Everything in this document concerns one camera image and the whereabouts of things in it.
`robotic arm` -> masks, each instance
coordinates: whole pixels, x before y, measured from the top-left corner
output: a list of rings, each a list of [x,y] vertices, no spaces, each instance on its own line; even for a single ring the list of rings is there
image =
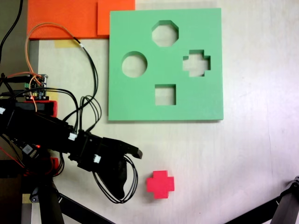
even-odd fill
[[[69,159],[78,167],[97,173],[106,188],[117,199],[125,196],[123,186],[127,179],[126,154],[137,159],[142,152],[125,142],[101,138],[79,130],[58,118],[23,110],[14,101],[0,101],[0,134],[5,134],[33,160],[42,150],[52,149],[69,153]]]

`black cable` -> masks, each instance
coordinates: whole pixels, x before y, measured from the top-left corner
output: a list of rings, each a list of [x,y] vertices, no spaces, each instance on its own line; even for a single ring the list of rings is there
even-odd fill
[[[5,40],[8,38],[8,36],[10,35],[10,33],[13,31],[14,27],[16,26],[16,24],[18,23],[19,18],[20,18],[20,16],[21,16],[21,12],[22,12],[22,7],[23,7],[23,0],[20,0],[20,7],[19,7],[19,12],[18,12],[17,18],[15,19],[13,25],[11,26],[11,28],[10,28],[9,31],[5,34],[4,38],[3,38],[2,41],[1,41],[1,44],[0,44],[0,64],[1,64],[2,48],[3,48],[4,42],[5,42]]]
[[[81,42],[76,38],[74,37],[74,40],[78,42],[78,44],[81,44]],[[82,47],[82,49],[84,50],[84,52],[86,53],[87,57],[88,57],[88,60],[89,60],[89,63],[91,65],[91,68],[92,68],[92,71],[93,71],[93,81],[94,81],[94,89],[93,89],[93,95],[92,95],[92,98],[89,99],[86,103],[84,103],[82,106],[80,106],[78,109],[74,110],[73,112],[71,112],[69,115],[67,115],[63,121],[66,121],[68,118],[70,118],[71,115],[73,115],[74,113],[78,112],[79,110],[83,109],[85,106],[87,106],[88,104],[90,104],[90,102],[94,99],[97,91],[98,91],[98,86],[99,86],[99,76],[98,76],[98,72],[97,72],[97,69],[93,63],[93,60],[92,58],[90,57],[88,51]]]
[[[68,90],[56,89],[56,88],[49,88],[49,87],[37,87],[37,88],[32,88],[30,90],[24,90],[23,92],[19,92],[19,93],[15,94],[15,95],[11,96],[8,99],[12,100],[12,99],[16,98],[19,95],[22,95],[22,94],[30,92],[30,91],[35,91],[35,90],[45,90],[45,91],[49,91],[49,92],[55,91],[55,92],[65,93],[65,94],[69,95],[73,99],[73,101],[75,103],[75,106],[76,106],[76,114],[77,114],[76,124],[74,126],[74,133],[77,133],[77,130],[78,130],[78,102],[77,102],[74,94],[72,94],[72,92],[70,92]]]
[[[63,172],[63,170],[64,170],[64,157],[63,157],[63,154],[60,152],[60,163],[59,163],[58,169],[54,170],[53,177],[59,176]]]
[[[91,126],[91,127],[89,127],[86,131],[87,132],[90,132],[95,126],[96,126],[96,124],[100,121],[100,119],[101,119],[101,117],[102,117],[102,108],[101,108],[101,105],[99,104],[99,102],[94,98],[93,99],[97,104],[98,104],[98,106],[99,106],[99,108],[100,108],[100,116],[99,116],[99,112],[98,112],[98,120]]]
[[[135,168],[134,163],[126,155],[124,155],[124,159],[127,163],[129,163],[132,166],[132,169],[133,169],[133,182],[132,182],[132,185],[131,185],[131,188],[130,188],[129,192],[127,193],[127,195],[123,199],[115,198],[114,196],[111,195],[111,192],[107,192],[105,190],[105,188],[102,186],[102,184],[99,182],[98,177],[96,176],[96,173],[93,172],[93,177],[94,177],[98,187],[102,190],[102,192],[109,199],[109,201],[111,201],[115,204],[123,204],[123,203],[126,203],[127,201],[129,201],[133,197],[133,195],[135,194],[136,189],[137,189],[137,185],[138,185],[138,172]]]
[[[81,100],[80,100],[80,105],[83,105],[84,104],[84,100],[87,99],[88,100],[88,97],[81,97]],[[99,119],[99,111],[98,109],[96,108],[95,104],[93,102],[90,102],[90,107],[92,108],[93,110],[93,113],[94,113],[94,117],[95,117],[95,122],[97,122],[97,120]],[[79,111],[79,129],[82,130],[82,118],[83,118],[83,109],[81,109]]]
[[[81,101],[80,101],[80,105],[84,104],[84,99],[88,100],[89,98],[92,98],[92,96],[87,95],[85,97],[82,97]],[[100,114],[99,114],[99,111],[98,111],[97,107],[95,106],[95,104],[92,101],[90,101],[90,105],[93,109],[93,113],[95,116],[95,123],[86,130],[87,132],[90,132],[96,126],[96,124],[99,122],[99,120],[102,117],[102,108],[101,108],[99,102],[95,98],[93,100],[98,104],[99,109],[100,109]],[[79,115],[79,128],[80,129],[82,129],[82,114],[83,114],[83,109],[80,110],[80,115]]]

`square hole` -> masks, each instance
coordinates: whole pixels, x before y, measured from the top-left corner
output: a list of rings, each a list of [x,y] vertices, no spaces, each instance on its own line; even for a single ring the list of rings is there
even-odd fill
[[[155,85],[156,105],[176,105],[176,85]]]

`circuit board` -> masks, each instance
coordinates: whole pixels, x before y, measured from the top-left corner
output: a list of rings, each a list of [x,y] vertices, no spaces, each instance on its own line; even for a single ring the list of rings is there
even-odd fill
[[[38,87],[47,87],[47,78],[48,75],[45,74],[40,74],[42,77],[37,77],[37,80],[42,84],[41,86],[38,85],[35,79],[32,80],[31,82],[31,89],[33,88],[38,88]],[[25,82],[25,89],[29,89],[29,82]],[[25,99],[26,101],[32,101],[34,100],[49,100],[49,97],[46,96],[46,91],[45,90],[38,90],[38,91],[32,91],[32,96],[30,93],[25,94]]]

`white connector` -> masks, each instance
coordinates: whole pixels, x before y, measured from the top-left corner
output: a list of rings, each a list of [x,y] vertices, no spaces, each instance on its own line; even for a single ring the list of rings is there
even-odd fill
[[[78,135],[74,134],[74,133],[70,133],[70,136],[69,136],[69,140],[72,140],[74,141],[76,139]]]
[[[101,157],[97,154],[94,155],[93,157],[93,162],[94,163],[100,163]]]
[[[4,113],[4,111],[5,111],[5,108],[3,108],[3,107],[0,107],[0,114],[3,114],[3,113]]]

